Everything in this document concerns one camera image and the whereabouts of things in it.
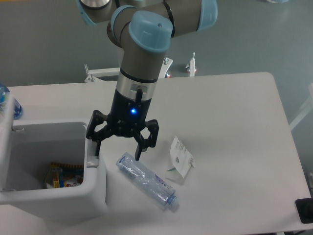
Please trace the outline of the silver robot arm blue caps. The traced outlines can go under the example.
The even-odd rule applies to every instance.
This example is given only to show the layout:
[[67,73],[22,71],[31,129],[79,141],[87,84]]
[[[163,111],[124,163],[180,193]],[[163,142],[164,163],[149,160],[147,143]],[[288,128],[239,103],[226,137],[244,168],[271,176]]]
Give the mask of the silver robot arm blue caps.
[[158,122],[146,120],[161,66],[171,39],[211,27],[217,20],[215,0],[79,0],[88,25],[108,22],[107,35],[123,49],[112,107],[105,115],[95,110],[87,139],[97,145],[111,136],[134,138],[135,159],[155,147]]

